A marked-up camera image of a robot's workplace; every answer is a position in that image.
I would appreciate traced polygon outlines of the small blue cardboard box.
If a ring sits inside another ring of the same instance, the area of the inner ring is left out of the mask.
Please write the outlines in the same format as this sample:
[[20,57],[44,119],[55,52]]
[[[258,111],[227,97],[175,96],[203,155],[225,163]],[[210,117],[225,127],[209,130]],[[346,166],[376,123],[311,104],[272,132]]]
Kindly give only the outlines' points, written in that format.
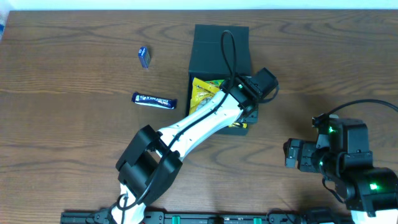
[[149,55],[148,48],[146,46],[142,46],[138,51],[138,58],[143,68],[148,69],[151,61],[151,57]]

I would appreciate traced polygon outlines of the green Haribo gummy bag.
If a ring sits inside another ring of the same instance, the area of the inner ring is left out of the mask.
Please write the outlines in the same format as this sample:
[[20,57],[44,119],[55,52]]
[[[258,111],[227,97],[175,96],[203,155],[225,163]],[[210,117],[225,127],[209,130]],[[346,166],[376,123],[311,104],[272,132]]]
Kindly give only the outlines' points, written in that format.
[[223,82],[224,82],[224,80],[208,80],[208,81],[206,81],[207,84],[215,86],[217,88],[220,88],[220,86]]

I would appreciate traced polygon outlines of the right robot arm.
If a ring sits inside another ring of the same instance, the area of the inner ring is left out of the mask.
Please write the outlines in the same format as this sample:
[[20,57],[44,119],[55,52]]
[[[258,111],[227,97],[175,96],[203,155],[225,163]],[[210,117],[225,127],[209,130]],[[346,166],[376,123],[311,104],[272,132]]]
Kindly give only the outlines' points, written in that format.
[[290,138],[284,143],[285,166],[319,173],[323,183],[333,182],[331,193],[355,218],[396,212],[397,174],[374,167],[365,122],[335,116],[317,128],[316,141]]

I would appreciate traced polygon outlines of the yellow Hacks candy bag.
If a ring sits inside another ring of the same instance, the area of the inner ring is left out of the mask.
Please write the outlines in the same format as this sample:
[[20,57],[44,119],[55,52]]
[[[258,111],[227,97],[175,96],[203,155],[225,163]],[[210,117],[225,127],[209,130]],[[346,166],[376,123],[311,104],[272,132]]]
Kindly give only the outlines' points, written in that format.
[[207,84],[206,81],[194,78],[192,81],[189,115],[207,104],[219,90],[219,88]]

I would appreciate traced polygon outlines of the dark blue chocolate bar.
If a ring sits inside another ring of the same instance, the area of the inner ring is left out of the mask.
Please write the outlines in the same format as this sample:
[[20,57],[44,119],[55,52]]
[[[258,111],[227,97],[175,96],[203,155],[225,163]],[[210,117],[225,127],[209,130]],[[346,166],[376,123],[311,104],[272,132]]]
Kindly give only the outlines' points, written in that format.
[[131,101],[138,105],[151,106],[167,110],[174,110],[177,107],[177,99],[171,100],[168,98],[145,95],[138,92],[135,92],[132,95]]

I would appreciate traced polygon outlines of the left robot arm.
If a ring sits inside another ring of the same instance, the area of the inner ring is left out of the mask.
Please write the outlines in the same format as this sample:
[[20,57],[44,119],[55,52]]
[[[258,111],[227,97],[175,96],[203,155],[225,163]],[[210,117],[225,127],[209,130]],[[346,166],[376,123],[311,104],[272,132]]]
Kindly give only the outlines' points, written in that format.
[[263,68],[253,77],[234,75],[199,110],[158,131],[147,125],[116,163],[121,193],[111,207],[112,223],[140,223],[147,206],[173,184],[184,158],[217,131],[257,110],[277,78]]

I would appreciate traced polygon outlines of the dark green box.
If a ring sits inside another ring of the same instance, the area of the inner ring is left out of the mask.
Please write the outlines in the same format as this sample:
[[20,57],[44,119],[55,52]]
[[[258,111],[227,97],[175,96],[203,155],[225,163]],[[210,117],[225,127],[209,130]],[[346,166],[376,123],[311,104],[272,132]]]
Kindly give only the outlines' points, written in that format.
[[237,69],[240,75],[252,75],[252,63],[249,51],[249,28],[243,26],[216,26],[197,24],[193,39],[192,52],[188,67],[188,93],[185,114],[189,114],[192,98],[192,81],[224,80],[229,78],[229,70],[221,53],[221,35],[229,30],[233,36],[237,53]]

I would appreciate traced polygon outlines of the yellow Mentos gum bottle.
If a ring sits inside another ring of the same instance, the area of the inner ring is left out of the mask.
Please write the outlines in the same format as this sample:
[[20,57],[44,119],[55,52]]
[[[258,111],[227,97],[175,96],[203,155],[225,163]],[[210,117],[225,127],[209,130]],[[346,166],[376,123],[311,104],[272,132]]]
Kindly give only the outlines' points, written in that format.
[[241,122],[234,122],[233,124],[228,126],[229,128],[243,128],[246,129],[248,127],[247,123],[241,123]]

